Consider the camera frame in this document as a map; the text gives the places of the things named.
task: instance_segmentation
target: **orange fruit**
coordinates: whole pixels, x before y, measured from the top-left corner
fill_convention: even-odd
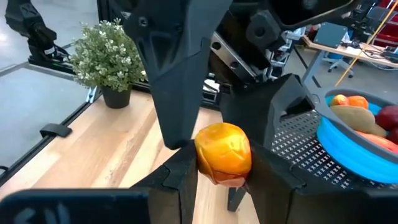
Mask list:
[[[249,139],[229,123],[216,123],[195,136],[198,169],[214,184],[241,187],[251,170]]]
[[[338,106],[338,105],[348,105],[348,99],[345,95],[336,95],[330,101],[330,106]]]
[[[363,96],[349,96],[347,97],[350,106],[359,106],[369,109],[369,103]]]

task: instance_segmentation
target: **blue bowl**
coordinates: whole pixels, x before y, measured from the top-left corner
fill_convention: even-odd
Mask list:
[[[329,102],[338,94],[365,97],[373,114],[393,105],[369,93],[346,88],[314,93],[315,110],[322,116],[317,137],[323,148],[336,162],[355,174],[385,184],[398,183],[398,154],[373,144],[342,122],[329,109]]]

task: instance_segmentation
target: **metal mesh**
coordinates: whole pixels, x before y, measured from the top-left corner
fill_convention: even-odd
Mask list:
[[[356,187],[398,189],[398,184],[381,184],[364,179],[331,159],[316,136],[319,122],[320,116],[315,111],[282,121],[272,143],[272,152],[344,189]]]

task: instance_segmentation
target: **concrete floor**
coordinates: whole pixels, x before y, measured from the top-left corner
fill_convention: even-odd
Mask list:
[[[6,8],[5,0],[0,9]],[[95,0],[32,0],[47,27],[58,34],[56,44],[63,46],[79,38],[79,22],[96,24],[98,16]],[[300,50],[310,63],[315,52]],[[29,56],[26,39],[10,30],[0,17],[0,74],[1,71],[26,62]],[[341,68],[328,73],[329,63],[323,62],[317,75],[322,86],[333,86],[343,73]],[[398,72],[385,72],[368,64],[354,67],[354,78],[345,79],[342,86],[360,88],[392,101],[398,101]],[[303,75],[304,66],[293,52],[285,73]],[[47,123],[59,123],[81,105],[86,90],[71,81],[16,69],[0,75],[0,165],[10,166],[40,139],[39,129]]]
[[[55,43],[70,44],[80,36],[80,22],[98,23],[95,0],[32,0]],[[27,39],[6,24],[6,0],[0,1],[0,165],[10,166],[41,140],[39,130],[60,123],[86,99],[74,82],[21,68],[30,55]],[[8,74],[7,68],[16,68]]]

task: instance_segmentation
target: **desk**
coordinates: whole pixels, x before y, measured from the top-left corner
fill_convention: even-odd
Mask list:
[[[361,52],[361,49],[354,49],[352,47],[339,46],[337,49],[334,49],[334,48],[327,47],[324,45],[315,44],[307,36],[303,36],[302,39],[310,48],[318,50],[317,53],[315,54],[314,58],[312,59],[310,65],[308,66],[307,71],[304,73],[303,82],[306,85],[308,85],[308,83],[312,79],[312,77],[318,72],[319,66],[320,66],[322,59],[324,58],[326,52],[340,54],[340,55],[344,55],[344,56],[351,57],[351,58],[355,58]],[[366,46],[366,47],[364,47],[364,46],[365,46],[364,44],[361,44],[361,47],[366,50],[375,50],[375,48],[377,48],[377,49],[383,51],[383,49],[384,49],[383,47],[378,47],[378,46],[374,46],[374,45]],[[398,68],[398,63],[392,63],[389,60],[384,59],[384,58],[383,59],[371,58],[371,57],[368,57],[363,52],[361,52],[361,54],[359,55],[359,59],[367,61],[367,62],[377,63],[380,65],[390,66],[392,68]]]
[[[201,108],[194,134],[218,121],[220,112]],[[99,98],[69,127],[71,135],[51,141],[0,188],[0,198],[29,188],[128,188],[175,153],[163,144],[152,97],[138,91],[120,110]],[[197,195],[193,223],[258,223],[250,196],[228,212],[228,188],[201,174]]]

